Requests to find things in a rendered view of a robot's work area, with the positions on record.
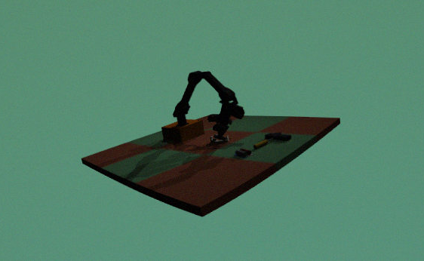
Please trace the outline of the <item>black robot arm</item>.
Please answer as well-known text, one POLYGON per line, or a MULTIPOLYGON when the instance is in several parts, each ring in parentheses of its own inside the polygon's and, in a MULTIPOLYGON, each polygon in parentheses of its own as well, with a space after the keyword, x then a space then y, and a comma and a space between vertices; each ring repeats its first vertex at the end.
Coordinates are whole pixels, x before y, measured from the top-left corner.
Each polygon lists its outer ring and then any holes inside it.
MULTIPOLYGON (((178 124, 177 126, 183 126, 188 123, 186 123, 186 117, 185 114, 188 114, 189 111, 189 100, 192 96, 196 85, 202 80, 205 79, 208 84, 210 84, 219 94, 219 97, 222 103, 221 112, 223 114, 232 115, 236 118, 242 119, 244 116, 244 110, 243 107, 238 105, 238 102, 235 98, 235 93, 230 90, 228 87, 225 87, 223 84, 221 84, 213 75, 211 75, 211 72, 190 72, 188 76, 188 85, 184 92, 183 98, 181 101, 177 104, 175 107, 173 116, 177 117, 178 124), (233 103, 231 102, 233 101, 233 103)), ((219 114, 211 114, 208 116, 208 121, 212 122, 215 121, 217 124, 219 123, 219 114)))

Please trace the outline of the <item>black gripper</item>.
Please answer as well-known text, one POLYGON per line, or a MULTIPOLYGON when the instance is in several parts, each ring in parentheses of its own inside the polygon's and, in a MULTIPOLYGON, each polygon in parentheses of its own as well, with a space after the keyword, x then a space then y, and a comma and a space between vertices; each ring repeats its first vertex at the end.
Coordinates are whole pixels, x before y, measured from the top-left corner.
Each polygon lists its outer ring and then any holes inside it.
POLYGON ((223 114, 220 112, 219 114, 219 124, 215 124, 213 126, 213 131, 218 131, 218 139, 220 140, 224 133, 228 130, 228 124, 232 124, 231 115, 223 114))

